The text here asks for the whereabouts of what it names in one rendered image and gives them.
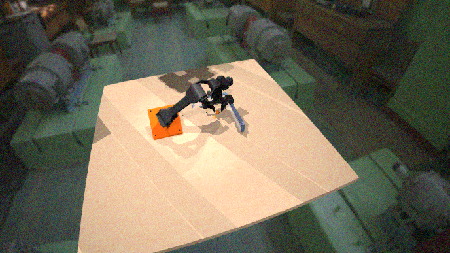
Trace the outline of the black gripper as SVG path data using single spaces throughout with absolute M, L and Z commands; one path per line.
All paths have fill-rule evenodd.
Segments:
M 232 97 L 232 95 L 225 95 L 225 97 L 223 97 L 223 94 L 214 94 L 213 93 L 213 100 L 208 101 L 208 99 L 205 99 L 201 102 L 202 106 L 204 109 L 212 109 L 213 112 L 215 113 L 215 107 L 213 104 L 216 103 L 221 103 L 221 112 L 224 110 L 225 106 L 228 105 L 228 103 L 233 103 L 234 99 Z

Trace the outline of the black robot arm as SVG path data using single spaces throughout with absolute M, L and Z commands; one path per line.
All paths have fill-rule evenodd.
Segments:
M 208 90 L 207 94 L 205 93 L 204 89 L 202 88 L 201 84 L 208 84 L 211 91 Z M 158 119 L 158 123 L 160 123 L 160 126 L 163 128 L 167 127 L 168 125 L 171 125 L 173 123 L 174 119 L 176 119 L 179 115 L 181 110 L 183 110 L 185 107 L 187 107 L 189 104 L 202 102 L 203 100 L 207 99 L 211 96 L 211 99 L 213 98 L 214 94 L 221 94 L 222 90 L 227 90 L 229 86 L 233 84 L 233 78 L 230 76 L 225 77 L 224 75 L 217 76 L 216 79 L 211 78 L 209 80 L 201 79 L 193 84 L 190 85 L 190 87 L 186 91 L 186 96 L 183 97 L 180 101 L 175 103 L 173 106 L 167 107 L 167 108 L 161 108 L 155 115 Z M 208 96 L 207 96 L 208 95 Z

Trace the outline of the clear l-shaped glass wall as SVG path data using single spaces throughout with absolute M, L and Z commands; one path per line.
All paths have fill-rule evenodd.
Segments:
M 208 98 L 208 101 L 211 101 L 211 100 L 213 100 L 213 99 Z M 200 103 L 197 102 L 197 103 L 195 103 L 195 104 L 192 104 L 192 108 L 196 108 L 196 107 L 202 107 L 201 102 L 200 102 Z M 235 122 L 236 122 L 236 124 L 237 124 L 237 126 L 238 126 L 238 128 L 239 128 L 239 130 L 241 131 L 241 124 L 240 124 L 239 120 L 237 119 L 237 116 L 235 115 L 235 113 L 234 113 L 234 111 L 233 111 L 233 109 L 231 108 L 231 106 L 230 106 L 229 103 L 228 103 L 227 107 L 228 107 L 228 109 L 229 109 L 231 115 L 233 116 L 233 118 L 234 118 L 234 120 L 235 120 Z

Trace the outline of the blue-grey l-shaped top rail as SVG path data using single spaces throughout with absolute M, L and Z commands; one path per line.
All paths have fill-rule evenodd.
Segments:
M 223 95 L 227 95 L 227 92 L 224 92 L 224 93 L 222 93 L 222 94 L 223 94 Z M 235 108 L 234 104 L 233 104 L 233 103 L 230 103 L 230 106 L 231 106 L 231 108 L 233 109 L 235 115 L 237 116 L 237 119 L 239 120 L 239 122 L 240 122 L 240 124 L 241 124 L 241 132 L 244 132 L 244 131 L 245 131 L 245 123 L 244 123 L 244 121 L 243 121 L 242 118 L 240 117 L 240 115 L 239 115 L 237 109 Z

